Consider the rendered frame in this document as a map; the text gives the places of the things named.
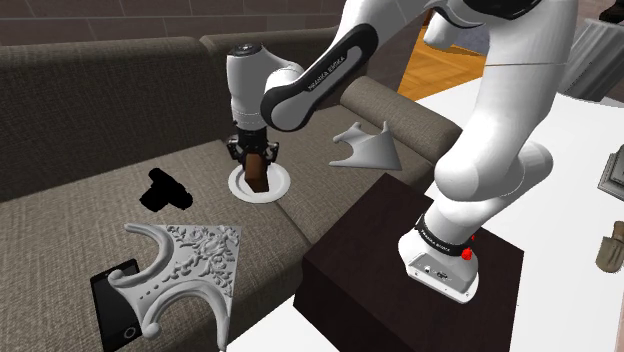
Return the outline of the small white plain corner bracket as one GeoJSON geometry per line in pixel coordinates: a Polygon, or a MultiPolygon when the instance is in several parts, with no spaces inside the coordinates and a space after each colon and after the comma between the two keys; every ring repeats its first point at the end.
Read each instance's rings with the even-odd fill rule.
{"type": "Polygon", "coordinates": [[[330,161],[332,167],[351,167],[401,171],[402,166],[387,121],[377,135],[365,133],[361,123],[355,122],[345,132],[333,137],[334,143],[344,142],[352,148],[346,159],[330,161]]]}

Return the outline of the brown fabric sofa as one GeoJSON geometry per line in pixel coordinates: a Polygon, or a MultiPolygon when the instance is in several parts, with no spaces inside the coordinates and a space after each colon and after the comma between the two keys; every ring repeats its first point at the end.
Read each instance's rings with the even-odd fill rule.
{"type": "Polygon", "coordinates": [[[300,131],[270,130],[287,194],[249,204],[233,196],[225,142],[235,133],[225,59],[262,43],[308,66],[333,29],[149,38],[0,48],[0,352],[102,352],[90,278],[157,244],[127,223],[238,225],[230,334],[238,337],[287,300],[305,252],[379,178],[329,166],[350,153],[333,137],[355,122],[376,134],[387,121],[418,191],[459,127],[355,74],[300,131]],[[158,212],[139,198],[160,168],[193,197],[158,212]]]}

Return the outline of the grey picture frame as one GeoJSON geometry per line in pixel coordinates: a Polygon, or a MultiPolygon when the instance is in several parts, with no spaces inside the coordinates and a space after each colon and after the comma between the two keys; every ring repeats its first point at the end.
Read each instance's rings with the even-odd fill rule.
{"type": "Polygon", "coordinates": [[[609,155],[597,188],[624,201],[624,144],[609,155]]]}

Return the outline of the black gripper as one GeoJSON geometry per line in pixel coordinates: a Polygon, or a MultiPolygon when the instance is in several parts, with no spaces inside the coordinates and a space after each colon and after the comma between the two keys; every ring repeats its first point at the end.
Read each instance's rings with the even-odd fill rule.
{"type": "Polygon", "coordinates": [[[267,128],[257,130],[245,130],[238,128],[237,137],[231,137],[226,142],[226,147],[233,160],[243,162],[245,152],[263,152],[267,163],[273,163],[279,152],[278,142],[268,142],[267,128]]]}

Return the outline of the white round plate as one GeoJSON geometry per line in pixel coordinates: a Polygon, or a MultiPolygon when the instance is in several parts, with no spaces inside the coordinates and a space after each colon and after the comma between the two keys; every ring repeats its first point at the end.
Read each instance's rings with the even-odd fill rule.
{"type": "Polygon", "coordinates": [[[289,190],[291,178],[285,168],[277,163],[268,166],[267,178],[269,190],[255,193],[244,180],[245,171],[241,165],[237,166],[229,175],[228,187],[231,193],[242,201],[253,204],[275,202],[289,190]]]}

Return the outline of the olive green pouch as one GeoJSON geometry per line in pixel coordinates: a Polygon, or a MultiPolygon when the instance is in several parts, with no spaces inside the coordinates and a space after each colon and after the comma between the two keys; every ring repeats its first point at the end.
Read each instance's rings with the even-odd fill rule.
{"type": "Polygon", "coordinates": [[[611,236],[602,239],[595,264],[606,273],[616,273],[624,265],[624,221],[616,221],[611,236]]]}

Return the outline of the black smartphone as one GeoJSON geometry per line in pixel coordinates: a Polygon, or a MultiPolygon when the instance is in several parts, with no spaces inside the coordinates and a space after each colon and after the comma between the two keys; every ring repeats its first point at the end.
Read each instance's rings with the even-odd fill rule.
{"type": "Polygon", "coordinates": [[[132,307],[108,282],[109,274],[117,269],[126,275],[136,274],[139,271],[137,261],[129,259],[90,278],[104,352],[116,352],[142,336],[139,322],[132,307]]]}

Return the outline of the brown rectangular block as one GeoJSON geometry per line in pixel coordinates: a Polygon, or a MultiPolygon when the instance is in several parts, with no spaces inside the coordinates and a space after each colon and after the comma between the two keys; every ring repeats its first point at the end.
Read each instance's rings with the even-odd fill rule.
{"type": "Polygon", "coordinates": [[[248,153],[245,157],[244,180],[254,193],[269,191],[266,158],[257,153],[248,153]]]}

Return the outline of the dark brown robot stand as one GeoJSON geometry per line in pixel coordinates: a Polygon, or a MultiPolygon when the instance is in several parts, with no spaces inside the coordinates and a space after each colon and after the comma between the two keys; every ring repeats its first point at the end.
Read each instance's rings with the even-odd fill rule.
{"type": "Polygon", "coordinates": [[[304,255],[295,308],[339,352],[509,352],[523,251],[485,229],[466,304],[408,277],[398,240],[432,201],[384,174],[304,255]]]}

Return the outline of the large white ornate corner bracket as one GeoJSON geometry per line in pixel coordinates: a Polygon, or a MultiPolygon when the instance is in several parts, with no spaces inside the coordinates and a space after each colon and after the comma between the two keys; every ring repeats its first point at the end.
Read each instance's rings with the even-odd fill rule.
{"type": "Polygon", "coordinates": [[[176,301],[204,299],[216,319],[216,344],[227,351],[240,226],[154,225],[127,223],[128,232],[157,242],[156,259],[132,275],[115,269],[108,275],[111,287],[132,307],[143,336],[161,333],[160,317],[176,301]]]}

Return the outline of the grey pleated lampshade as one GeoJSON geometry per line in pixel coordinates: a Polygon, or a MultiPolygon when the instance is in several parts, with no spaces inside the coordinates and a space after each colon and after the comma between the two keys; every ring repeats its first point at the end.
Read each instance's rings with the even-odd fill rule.
{"type": "Polygon", "coordinates": [[[624,78],[624,25],[586,19],[570,51],[558,92],[601,101],[624,78]]]}

